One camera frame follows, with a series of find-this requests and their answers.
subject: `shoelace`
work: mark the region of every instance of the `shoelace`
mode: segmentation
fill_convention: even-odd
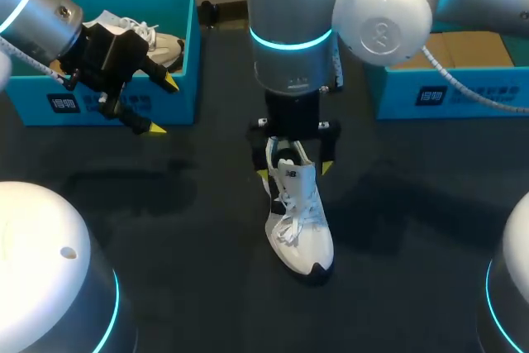
[[[279,237],[286,243],[292,243],[306,225],[318,224],[322,221],[316,190],[311,193],[302,207],[298,206],[297,200],[291,198],[287,192],[279,195],[279,201],[284,205],[285,214],[281,218],[282,225],[278,232]]]
[[[147,26],[145,21],[139,23],[132,18],[124,17],[120,20],[120,27],[123,29],[132,29],[135,33],[140,35],[147,43],[149,43],[149,50],[153,50],[156,47],[155,28],[157,28],[158,25]]]

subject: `teal box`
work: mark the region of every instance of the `teal box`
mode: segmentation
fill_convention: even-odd
[[[91,21],[103,10],[108,10],[120,17],[146,21],[149,26],[159,25],[156,31],[185,38],[183,68],[181,72],[173,74],[180,91],[166,93],[149,81],[145,74],[138,74],[123,90],[122,101],[162,126],[193,124],[201,41],[195,0],[72,1],[83,9],[85,21]],[[52,78],[41,75],[23,63],[15,61],[13,64],[7,95],[26,126],[120,125],[118,120],[108,121],[98,113],[98,94],[81,83],[71,93],[77,106],[74,109],[76,112],[54,111],[51,101],[63,98],[70,92]]]
[[[439,31],[462,31],[453,26],[437,26]],[[515,65],[525,65],[522,55],[529,54],[529,44],[504,39]],[[529,67],[447,69],[471,90],[498,103],[529,107]],[[435,69],[389,69],[365,65],[376,117],[391,119],[435,119],[467,117],[524,117],[526,113],[504,112],[486,107],[463,96]]]

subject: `robotic arm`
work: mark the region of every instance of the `robotic arm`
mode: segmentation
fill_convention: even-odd
[[[463,94],[503,110],[528,112],[526,108],[495,103],[468,90],[433,59],[424,45],[434,21],[529,36],[529,0],[248,0],[248,3],[255,76],[264,87],[268,107],[268,117],[261,119],[259,126],[265,136],[291,141],[322,138],[323,132],[329,132],[322,126],[331,126],[331,138],[323,140],[327,148],[322,164],[334,160],[333,146],[340,132],[337,122],[319,121],[319,92],[322,87],[333,85],[333,62],[335,69],[341,69],[337,37],[357,58],[375,65],[397,64],[422,50]],[[262,165],[263,161],[255,161],[257,170]]]
[[[83,11],[70,0],[0,0],[0,50],[16,56],[68,90],[81,82],[101,93],[99,111],[119,119],[136,134],[164,132],[120,102],[122,90],[139,69],[168,93],[178,91],[167,69],[148,56],[148,44],[134,31],[115,36],[103,26],[83,26]],[[59,60],[70,78],[47,67]],[[0,88],[8,60],[0,55]]]

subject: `shoe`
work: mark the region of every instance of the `shoe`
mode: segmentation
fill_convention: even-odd
[[[316,166],[300,142],[268,140],[270,196],[266,236],[277,256],[296,274],[327,276],[334,260],[331,232],[316,185]]]
[[[87,28],[101,24],[114,35],[133,30],[143,40],[149,43],[147,55],[156,64],[161,64],[169,72],[180,69],[183,65],[184,42],[176,36],[156,32],[156,26],[147,26],[146,22],[139,23],[132,18],[120,18],[111,12],[104,11],[93,21],[85,22]]]

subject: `black table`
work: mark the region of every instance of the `black table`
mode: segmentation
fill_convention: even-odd
[[[0,102],[0,179],[51,188],[83,214],[135,304],[140,353],[477,353],[488,260],[529,191],[529,123],[375,122],[346,57],[346,91],[323,104],[343,126],[320,182],[336,269],[309,288],[265,237],[244,139],[265,116],[248,35],[208,32],[203,63],[197,124],[159,138],[24,128]]]

